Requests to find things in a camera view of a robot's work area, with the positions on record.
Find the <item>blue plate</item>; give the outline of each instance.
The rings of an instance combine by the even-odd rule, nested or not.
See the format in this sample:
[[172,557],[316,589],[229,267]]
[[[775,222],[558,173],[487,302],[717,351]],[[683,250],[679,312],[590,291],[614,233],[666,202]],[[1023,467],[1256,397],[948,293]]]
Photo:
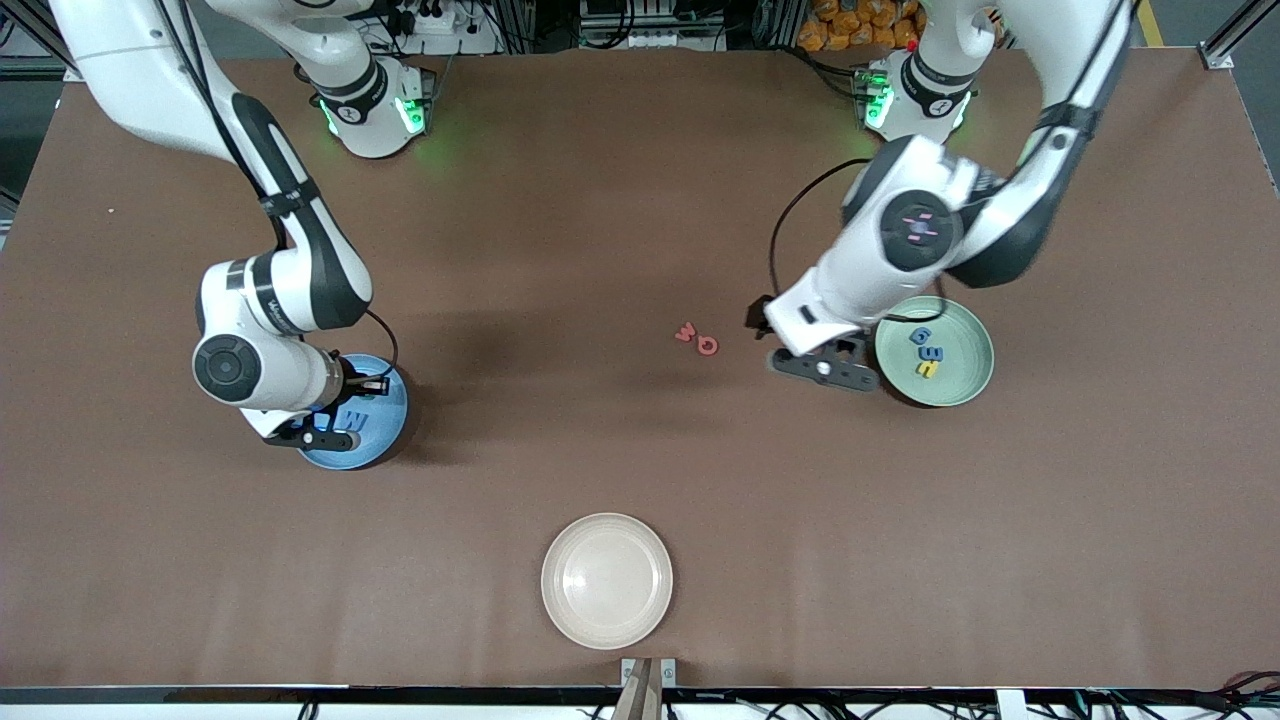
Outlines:
[[[343,355],[357,372],[376,375],[390,363],[372,355]],[[408,388],[398,370],[387,375],[390,383],[387,395],[367,395],[352,397],[338,406],[338,419],[333,429],[347,430],[358,438],[355,448],[348,451],[300,450],[303,457],[325,470],[356,470],[374,462],[390,450],[404,429],[408,419]],[[328,429],[334,419],[328,414],[316,413],[319,429]]]

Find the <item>green plate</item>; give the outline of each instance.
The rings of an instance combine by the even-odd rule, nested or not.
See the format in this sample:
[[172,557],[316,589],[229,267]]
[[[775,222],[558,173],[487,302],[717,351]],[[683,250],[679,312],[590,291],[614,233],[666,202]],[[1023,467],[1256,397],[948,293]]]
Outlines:
[[[902,323],[883,320],[876,328],[876,360],[881,375],[906,397],[923,405],[950,407],[969,402],[991,382],[996,369],[996,348],[982,320],[968,307],[954,300],[942,300],[931,295],[920,295],[900,302],[890,310],[891,315],[904,318],[928,318],[934,315],[941,304],[946,302],[942,316],[927,323]],[[928,331],[923,345],[920,331]],[[913,340],[913,334],[920,332]],[[918,372],[920,350],[941,348],[932,378]]]

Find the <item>plate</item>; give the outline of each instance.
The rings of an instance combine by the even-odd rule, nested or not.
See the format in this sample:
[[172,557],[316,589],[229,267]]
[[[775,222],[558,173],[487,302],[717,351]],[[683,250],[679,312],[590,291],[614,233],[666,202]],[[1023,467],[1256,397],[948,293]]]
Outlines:
[[543,605],[564,637],[618,650],[653,632],[667,614],[675,577],[658,534],[617,512],[564,528],[543,561]]
[[[982,320],[955,300],[922,295],[890,310],[891,315],[929,318],[946,302],[942,316],[925,323],[883,320],[876,328],[876,361],[881,375],[899,392],[934,407],[951,407],[978,397],[996,369],[996,348]],[[942,352],[933,377],[920,364]]]
[[[343,355],[357,373],[376,375],[390,363],[381,357],[352,352]],[[360,443],[347,451],[300,450],[303,457],[325,470],[356,470],[364,468],[387,454],[396,439],[404,432],[408,420],[408,388],[399,370],[392,369],[387,375],[389,389],[387,395],[364,395],[352,397],[338,406],[338,418],[316,414],[316,427],[329,428],[333,424],[339,430],[355,432]]]

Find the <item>orange bag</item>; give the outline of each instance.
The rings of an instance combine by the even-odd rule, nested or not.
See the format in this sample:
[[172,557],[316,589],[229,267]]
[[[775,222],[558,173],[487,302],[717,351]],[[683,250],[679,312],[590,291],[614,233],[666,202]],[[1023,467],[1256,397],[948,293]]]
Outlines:
[[858,22],[858,13],[846,10],[836,13],[836,17],[831,20],[831,29],[838,35],[852,35],[860,24],[863,23]]
[[804,47],[810,53],[817,53],[827,44],[827,23],[819,23],[818,20],[805,20],[800,26],[800,35],[796,37],[796,45]]
[[872,26],[863,24],[858,26],[858,29],[849,36],[850,45],[870,45],[872,42]]
[[905,18],[893,23],[895,47],[906,47],[913,40],[918,40],[915,23]]
[[877,8],[872,6],[872,0],[858,0],[858,6],[855,12],[858,13],[859,23],[870,24],[872,17],[876,14]]
[[876,27],[891,27],[893,20],[897,19],[897,5],[892,0],[878,0],[873,1],[873,5],[878,4],[879,10],[872,15],[872,24]]
[[828,22],[840,12],[840,0],[813,0],[813,14],[822,22]]

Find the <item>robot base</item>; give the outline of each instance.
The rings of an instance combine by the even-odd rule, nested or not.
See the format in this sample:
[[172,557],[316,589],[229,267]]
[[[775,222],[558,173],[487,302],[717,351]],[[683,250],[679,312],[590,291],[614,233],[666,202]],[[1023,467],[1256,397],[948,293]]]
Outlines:
[[[902,63],[911,54],[906,50],[896,50],[890,56],[873,61],[868,67],[868,82],[859,83],[860,91],[878,92],[879,97],[865,104],[859,102],[859,119],[867,129],[878,133],[884,140],[897,140],[909,135],[923,135],[933,142],[942,145],[954,129],[964,122],[964,109],[969,104],[972,92],[965,94],[964,100],[955,104],[945,115],[931,118],[915,104],[901,88]],[[940,102],[951,104],[950,100]]]
[[[364,374],[376,375],[390,363],[372,355],[344,355],[352,366]],[[387,377],[389,392],[352,397],[338,407],[335,428],[356,436],[356,447],[347,451],[300,450],[303,457],[325,470],[356,470],[364,468],[390,450],[404,430],[408,419],[408,388],[399,372],[392,370]],[[321,429],[334,423],[328,415],[316,414],[316,425]]]
[[329,120],[329,132],[352,154],[370,159],[393,155],[419,135],[425,135],[431,127],[435,101],[434,72],[392,58],[378,58],[378,64],[387,72],[390,90],[358,124],[344,119],[347,110],[338,108],[330,111],[324,99],[320,101],[320,109]]

